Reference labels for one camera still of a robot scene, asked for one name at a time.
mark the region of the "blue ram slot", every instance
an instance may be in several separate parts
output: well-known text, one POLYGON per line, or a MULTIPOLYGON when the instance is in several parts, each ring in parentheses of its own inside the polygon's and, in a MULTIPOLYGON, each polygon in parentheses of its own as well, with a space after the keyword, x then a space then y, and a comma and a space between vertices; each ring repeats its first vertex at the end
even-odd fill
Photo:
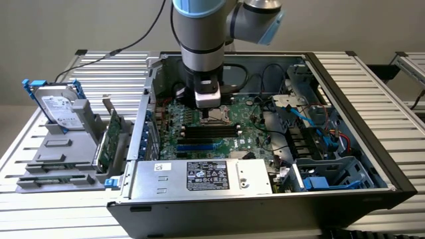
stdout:
POLYGON ((213 144, 204 145, 178 145, 177 151, 206 151, 213 150, 213 144))

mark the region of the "screw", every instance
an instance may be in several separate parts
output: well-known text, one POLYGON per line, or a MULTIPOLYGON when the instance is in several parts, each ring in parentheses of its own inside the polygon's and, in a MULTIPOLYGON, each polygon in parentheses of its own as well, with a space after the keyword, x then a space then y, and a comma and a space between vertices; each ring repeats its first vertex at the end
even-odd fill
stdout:
POLYGON ((305 99, 303 99, 303 98, 298 98, 298 102, 299 102, 301 104, 305 104, 305 99))

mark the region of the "white sticker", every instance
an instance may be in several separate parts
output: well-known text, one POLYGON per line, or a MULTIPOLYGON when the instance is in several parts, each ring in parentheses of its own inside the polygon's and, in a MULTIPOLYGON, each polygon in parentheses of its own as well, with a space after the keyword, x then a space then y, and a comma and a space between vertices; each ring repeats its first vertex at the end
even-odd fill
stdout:
POLYGON ((54 120, 60 126, 68 129, 82 128, 80 118, 70 109, 72 103, 69 99, 62 96, 42 96, 41 100, 53 117, 52 120, 54 120))
POLYGON ((156 163, 153 171, 169 171, 172 169, 172 163, 156 163))

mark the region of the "blue cable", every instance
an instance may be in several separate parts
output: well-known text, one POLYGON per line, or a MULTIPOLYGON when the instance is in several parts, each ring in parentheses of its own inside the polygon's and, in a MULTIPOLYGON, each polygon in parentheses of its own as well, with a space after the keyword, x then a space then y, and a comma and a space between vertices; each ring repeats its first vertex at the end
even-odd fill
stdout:
POLYGON ((301 119, 306 120, 313 127, 315 127, 313 120, 305 117, 294 108, 290 108, 290 112, 293 112, 301 119))

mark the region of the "gray wall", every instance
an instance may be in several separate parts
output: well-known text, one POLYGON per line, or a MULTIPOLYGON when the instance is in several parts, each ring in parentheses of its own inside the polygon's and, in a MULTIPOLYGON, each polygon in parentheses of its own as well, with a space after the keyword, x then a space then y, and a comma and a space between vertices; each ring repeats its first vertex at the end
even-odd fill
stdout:
MULTIPOLYGON (((281 0, 286 17, 268 47, 237 50, 354 50, 366 63, 387 63, 394 51, 425 51, 425 0, 281 0)), ((0 0, 0 104, 32 105, 24 78, 52 80, 76 49, 112 50, 146 30, 160 0, 0 0)), ((149 37, 132 50, 177 50, 169 4, 149 37)), ((391 88, 411 100, 419 88, 391 88)))

